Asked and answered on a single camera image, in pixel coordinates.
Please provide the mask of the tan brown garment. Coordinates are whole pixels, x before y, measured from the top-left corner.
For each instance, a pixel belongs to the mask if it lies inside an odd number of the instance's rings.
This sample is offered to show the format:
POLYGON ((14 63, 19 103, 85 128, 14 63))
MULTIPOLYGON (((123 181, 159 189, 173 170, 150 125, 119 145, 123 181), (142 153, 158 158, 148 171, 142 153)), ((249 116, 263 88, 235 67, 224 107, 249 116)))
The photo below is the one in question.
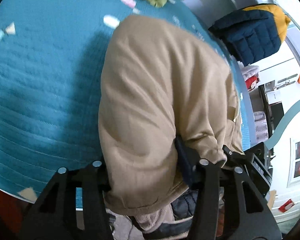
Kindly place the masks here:
POLYGON ((188 186, 177 169, 181 136, 224 166, 223 146, 243 152, 240 98, 226 61, 207 43, 164 20, 131 15, 115 29, 101 75, 98 130, 111 211, 149 236, 184 225, 172 202, 188 186))

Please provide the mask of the red garment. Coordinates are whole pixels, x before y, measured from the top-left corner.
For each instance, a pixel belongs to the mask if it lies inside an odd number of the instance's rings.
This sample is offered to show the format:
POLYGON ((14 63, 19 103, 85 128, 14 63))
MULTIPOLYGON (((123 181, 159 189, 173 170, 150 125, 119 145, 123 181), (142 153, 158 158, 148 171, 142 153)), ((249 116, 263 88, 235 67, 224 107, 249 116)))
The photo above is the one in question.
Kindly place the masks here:
POLYGON ((0 190, 0 239, 19 236, 28 203, 0 190))

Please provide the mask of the pink jacket with red bag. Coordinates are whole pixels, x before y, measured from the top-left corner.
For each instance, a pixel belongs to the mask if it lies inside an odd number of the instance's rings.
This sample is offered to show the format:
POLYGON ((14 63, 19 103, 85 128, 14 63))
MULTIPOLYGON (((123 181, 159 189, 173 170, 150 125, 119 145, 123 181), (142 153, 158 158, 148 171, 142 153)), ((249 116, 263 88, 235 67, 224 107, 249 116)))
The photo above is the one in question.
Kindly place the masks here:
POLYGON ((249 91, 253 90, 259 83, 259 66, 249 65, 241 69, 245 85, 249 91))

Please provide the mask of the navy yellow puffer jacket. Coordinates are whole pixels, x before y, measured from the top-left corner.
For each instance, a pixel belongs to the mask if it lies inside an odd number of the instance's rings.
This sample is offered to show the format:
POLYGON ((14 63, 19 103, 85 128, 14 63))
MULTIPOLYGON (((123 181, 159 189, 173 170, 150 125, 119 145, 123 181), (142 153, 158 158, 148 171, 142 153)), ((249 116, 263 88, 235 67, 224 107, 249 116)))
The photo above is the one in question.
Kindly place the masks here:
POLYGON ((227 14, 209 31, 223 41, 237 61, 248 66, 279 51, 290 23, 281 7, 263 3, 227 14))

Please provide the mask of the teal quilted bedspread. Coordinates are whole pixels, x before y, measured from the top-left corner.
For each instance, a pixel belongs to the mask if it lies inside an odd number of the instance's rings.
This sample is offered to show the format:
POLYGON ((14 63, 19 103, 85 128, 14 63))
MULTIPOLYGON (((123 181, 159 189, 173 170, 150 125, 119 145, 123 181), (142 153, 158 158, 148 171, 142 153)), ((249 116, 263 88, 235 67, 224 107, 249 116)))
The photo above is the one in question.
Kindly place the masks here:
POLYGON ((60 167, 100 159, 104 56, 131 14, 161 18, 229 53, 180 0, 0 0, 0 190, 35 202, 60 167))

